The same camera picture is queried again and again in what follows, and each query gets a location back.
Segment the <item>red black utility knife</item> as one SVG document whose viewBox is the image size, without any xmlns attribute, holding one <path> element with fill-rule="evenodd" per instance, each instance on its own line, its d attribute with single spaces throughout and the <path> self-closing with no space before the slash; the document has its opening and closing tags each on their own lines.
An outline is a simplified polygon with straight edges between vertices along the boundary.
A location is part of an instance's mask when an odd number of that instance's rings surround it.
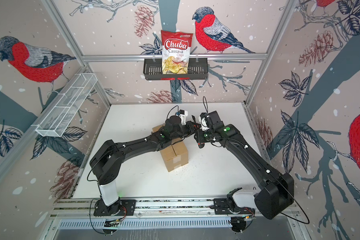
<svg viewBox="0 0 360 240">
<path fill-rule="evenodd" d="M 197 122 L 195 116 L 192 115 L 193 122 Z M 205 146 L 205 137 L 202 128 L 200 128 L 195 134 L 194 139 L 196 140 L 199 149 L 202 149 Z"/>
</svg>

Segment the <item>brown cardboard express box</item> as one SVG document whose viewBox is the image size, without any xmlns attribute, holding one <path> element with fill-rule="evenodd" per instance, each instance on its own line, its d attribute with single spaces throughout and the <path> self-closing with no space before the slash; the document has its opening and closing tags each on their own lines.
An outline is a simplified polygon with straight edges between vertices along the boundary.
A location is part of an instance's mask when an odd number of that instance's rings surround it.
<svg viewBox="0 0 360 240">
<path fill-rule="evenodd" d="M 188 149 L 180 138 L 172 140 L 172 143 L 168 147 L 160 150 L 160 154 L 168 172 L 189 163 Z"/>
</svg>

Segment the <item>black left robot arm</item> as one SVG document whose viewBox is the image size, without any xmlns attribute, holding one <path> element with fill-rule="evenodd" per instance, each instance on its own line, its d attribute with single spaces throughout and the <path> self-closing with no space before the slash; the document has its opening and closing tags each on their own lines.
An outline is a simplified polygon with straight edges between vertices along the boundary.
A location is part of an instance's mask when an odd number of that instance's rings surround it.
<svg viewBox="0 0 360 240">
<path fill-rule="evenodd" d="M 159 152 L 169 147 L 173 140 L 183 140 L 201 127 L 195 120 L 183 124 L 180 117 L 171 116 L 163 126 L 147 137 L 121 143 L 105 141 L 90 160 L 91 172 L 96 176 L 101 194 L 100 203 L 110 207 L 120 200 L 116 178 L 122 163 L 145 153 Z"/>
</svg>

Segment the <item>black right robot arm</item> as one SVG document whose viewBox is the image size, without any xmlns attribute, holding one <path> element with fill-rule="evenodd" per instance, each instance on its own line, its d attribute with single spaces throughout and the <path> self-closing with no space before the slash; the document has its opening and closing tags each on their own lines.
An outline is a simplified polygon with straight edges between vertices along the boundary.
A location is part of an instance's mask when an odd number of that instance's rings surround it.
<svg viewBox="0 0 360 240">
<path fill-rule="evenodd" d="M 201 113 L 201 128 L 194 135 L 199 148 L 218 142 L 231 152 L 252 175 L 260 188 L 254 201 L 261 214 L 271 220 L 294 203 L 294 179 L 268 164 L 232 124 L 225 125 L 216 111 Z"/>
</svg>

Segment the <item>Chuba cassava chips bag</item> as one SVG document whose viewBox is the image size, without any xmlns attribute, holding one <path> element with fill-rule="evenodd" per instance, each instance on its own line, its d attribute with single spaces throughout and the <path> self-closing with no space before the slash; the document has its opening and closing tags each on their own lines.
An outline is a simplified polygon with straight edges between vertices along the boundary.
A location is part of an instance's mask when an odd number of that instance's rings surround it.
<svg viewBox="0 0 360 240">
<path fill-rule="evenodd" d="M 163 74 L 187 74 L 193 34 L 161 31 Z"/>
</svg>

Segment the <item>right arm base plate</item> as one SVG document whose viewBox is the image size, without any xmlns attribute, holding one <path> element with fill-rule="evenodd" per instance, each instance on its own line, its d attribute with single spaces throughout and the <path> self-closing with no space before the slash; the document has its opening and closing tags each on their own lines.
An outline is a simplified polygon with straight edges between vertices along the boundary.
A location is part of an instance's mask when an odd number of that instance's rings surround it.
<svg viewBox="0 0 360 240">
<path fill-rule="evenodd" d="M 254 216 L 256 210 L 249 207 L 239 207 L 227 198 L 214 199 L 213 204 L 209 206 L 215 211 L 216 215 L 251 215 Z"/>
</svg>

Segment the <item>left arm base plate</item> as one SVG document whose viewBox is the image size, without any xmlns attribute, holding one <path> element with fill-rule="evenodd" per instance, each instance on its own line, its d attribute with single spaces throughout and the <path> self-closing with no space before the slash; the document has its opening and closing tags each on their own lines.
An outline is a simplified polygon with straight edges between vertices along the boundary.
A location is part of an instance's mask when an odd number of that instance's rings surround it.
<svg viewBox="0 0 360 240">
<path fill-rule="evenodd" d="M 110 206 L 106 206 L 102 199 L 95 204 L 94 216 L 133 216 L 136 208 L 136 200 L 119 199 Z"/>
</svg>

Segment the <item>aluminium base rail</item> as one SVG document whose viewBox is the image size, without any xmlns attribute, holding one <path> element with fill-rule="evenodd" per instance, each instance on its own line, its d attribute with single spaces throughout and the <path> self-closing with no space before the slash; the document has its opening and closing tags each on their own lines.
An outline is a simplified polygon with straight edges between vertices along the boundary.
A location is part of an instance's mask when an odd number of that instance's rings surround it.
<svg viewBox="0 0 360 240">
<path fill-rule="evenodd" d="M 184 198 L 121 198 L 116 211 L 98 203 L 99 198 L 79 198 L 58 200 L 51 217 L 95 217 L 121 218 L 166 218 L 204 216 L 261 216 L 255 207 L 246 206 L 236 211 L 230 210 L 223 196 Z"/>
</svg>

